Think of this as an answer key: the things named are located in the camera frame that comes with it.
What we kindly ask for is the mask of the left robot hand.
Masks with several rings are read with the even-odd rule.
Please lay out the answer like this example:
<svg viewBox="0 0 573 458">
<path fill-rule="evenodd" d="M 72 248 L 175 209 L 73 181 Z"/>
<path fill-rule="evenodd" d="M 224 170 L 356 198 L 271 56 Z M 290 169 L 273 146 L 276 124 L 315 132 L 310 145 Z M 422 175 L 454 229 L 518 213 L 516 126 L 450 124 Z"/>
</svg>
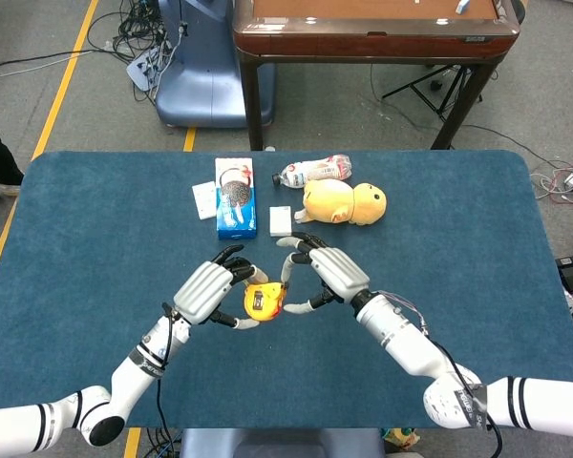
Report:
<svg viewBox="0 0 573 458">
<path fill-rule="evenodd" d="M 214 259 L 203 262 L 175 294 L 175 308 L 188 323 L 198 325 L 210 320 L 237 330 L 251 329 L 260 324 L 219 310 L 223 298 L 234 284 L 241 281 L 252 284 L 268 282 L 267 274 L 249 260 L 232 258 L 243 249 L 242 244 L 227 246 Z"/>
</svg>

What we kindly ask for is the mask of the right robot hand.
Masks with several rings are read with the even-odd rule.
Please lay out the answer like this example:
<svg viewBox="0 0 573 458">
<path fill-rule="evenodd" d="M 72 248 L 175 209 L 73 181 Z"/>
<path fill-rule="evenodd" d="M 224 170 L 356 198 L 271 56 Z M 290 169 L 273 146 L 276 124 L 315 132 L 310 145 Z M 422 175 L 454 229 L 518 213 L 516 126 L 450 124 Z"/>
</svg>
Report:
<svg viewBox="0 0 573 458">
<path fill-rule="evenodd" d="M 321 306 L 337 301 L 352 305 L 357 315 L 363 306 L 376 293 L 369 289 L 368 275 L 341 249 L 328 246 L 322 239 L 312 234 L 293 232 L 290 236 L 279 238 L 276 244 L 281 247 L 293 247 L 281 271 L 281 283 L 289 288 L 289 278 L 295 264 L 310 265 L 321 279 L 322 292 L 303 303 L 286 303 L 283 309 L 291 314 L 307 314 Z"/>
</svg>

